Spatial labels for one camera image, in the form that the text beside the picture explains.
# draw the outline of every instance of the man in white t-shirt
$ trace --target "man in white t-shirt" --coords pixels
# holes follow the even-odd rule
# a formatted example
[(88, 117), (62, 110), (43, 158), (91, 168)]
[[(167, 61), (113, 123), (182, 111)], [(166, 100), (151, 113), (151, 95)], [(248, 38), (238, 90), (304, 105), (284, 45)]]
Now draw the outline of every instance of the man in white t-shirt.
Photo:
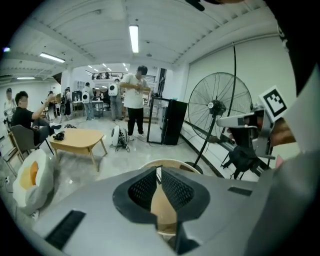
[(133, 132), (135, 122), (138, 126), (139, 135), (146, 137), (143, 129), (144, 122), (144, 100), (143, 91), (150, 92), (149, 85), (144, 79), (148, 68), (146, 66), (139, 66), (136, 74), (127, 74), (120, 82), (119, 86), (125, 88), (124, 106), (128, 109), (128, 137), (133, 141)]

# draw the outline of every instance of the black pants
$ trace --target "black pants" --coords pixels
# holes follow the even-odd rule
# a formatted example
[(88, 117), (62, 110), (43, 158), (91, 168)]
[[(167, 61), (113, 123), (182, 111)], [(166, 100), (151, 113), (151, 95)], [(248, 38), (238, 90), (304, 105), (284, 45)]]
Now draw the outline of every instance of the black pants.
[(128, 121), (128, 135), (131, 136), (134, 132), (135, 122), (138, 126), (139, 134), (144, 133), (143, 122), (144, 122), (144, 108), (129, 108), (129, 121)]

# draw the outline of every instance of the chair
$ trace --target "chair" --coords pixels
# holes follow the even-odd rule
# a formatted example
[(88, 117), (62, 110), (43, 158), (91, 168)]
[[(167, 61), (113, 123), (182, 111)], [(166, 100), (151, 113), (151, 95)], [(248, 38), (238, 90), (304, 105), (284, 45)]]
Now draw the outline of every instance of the chair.
[(15, 170), (13, 169), (13, 167), (11, 165), (11, 161), (12, 161), (12, 159), (15, 158), (15, 156), (18, 156), (21, 163), (23, 163), (24, 161), (22, 160), (23, 158), (18, 150), (18, 147), (16, 146), (14, 135), (13, 135), (12, 131), (8, 133), (8, 137), (9, 137), (9, 140), (11, 141), (12, 149), (10, 149), (8, 151), (8, 153), (6, 153), (3, 156), (3, 160), (5, 161), (6, 165), (8, 166), (10, 171), (13, 173), (13, 175), (17, 176), (17, 173), (15, 172)]
[[(34, 132), (31, 129), (25, 128), (22, 125), (15, 125), (11, 127), (11, 131), (13, 133), (13, 138), (15, 141), (15, 145), (17, 145), (17, 149), (22, 157), (25, 160), (23, 153), (27, 152), (29, 155), (29, 150), (38, 150), (42, 143), (38, 145), (34, 144)], [(45, 139), (46, 144), (48, 145), (51, 153), (54, 155), (51, 147), (47, 139)]]

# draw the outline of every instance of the fan guard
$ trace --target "fan guard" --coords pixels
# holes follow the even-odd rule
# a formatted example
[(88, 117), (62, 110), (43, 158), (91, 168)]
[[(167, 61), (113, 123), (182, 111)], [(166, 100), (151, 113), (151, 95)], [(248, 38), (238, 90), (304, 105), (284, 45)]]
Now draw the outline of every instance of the fan guard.
[[(241, 115), (251, 111), (252, 99), (249, 90), (238, 77), (235, 79), (231, 109), (230, 104), (234, 87), (233, 74), (225, 72), (210, 74), (203, 78), (193, 89), (188, 104), (188, 119), (192, 124), (194, 132), (202, 139), (205, 140), (207, 138), (213, 120), (210, 109), (214, 100), (222, 102), (226, 107), (226, 111), (216, 117), (217, 120), (227, 117), (229, 109), (229, 116)], [(215, 124), (211, 135), (220, 139), (222, 132), (223, 128)]]

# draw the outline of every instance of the man in black shirt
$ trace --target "man in black shirt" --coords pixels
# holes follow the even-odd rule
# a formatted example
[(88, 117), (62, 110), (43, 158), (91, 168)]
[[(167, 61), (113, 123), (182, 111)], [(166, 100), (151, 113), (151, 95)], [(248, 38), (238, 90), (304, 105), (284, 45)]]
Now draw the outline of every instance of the man in black shirt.
[(15, 102), (17, 105), (16, 111), (12, 117), (12, 126), (21, 125), (33, 131), (34, 145), (42, 143), (48, 136), (55, 133), (54, 129), (60, 129), (61, 125), (55, 125), (54, 123), (48, 123), (42, 119), (40, 115), (44, 111), (46, 105), (54, 99), (54, 94), (50, 94), (45, 100), (44, 104), (36, 112), (27, 110), (28, 107), (28, 94), (25, 91), (20, 91), (15, 96)]

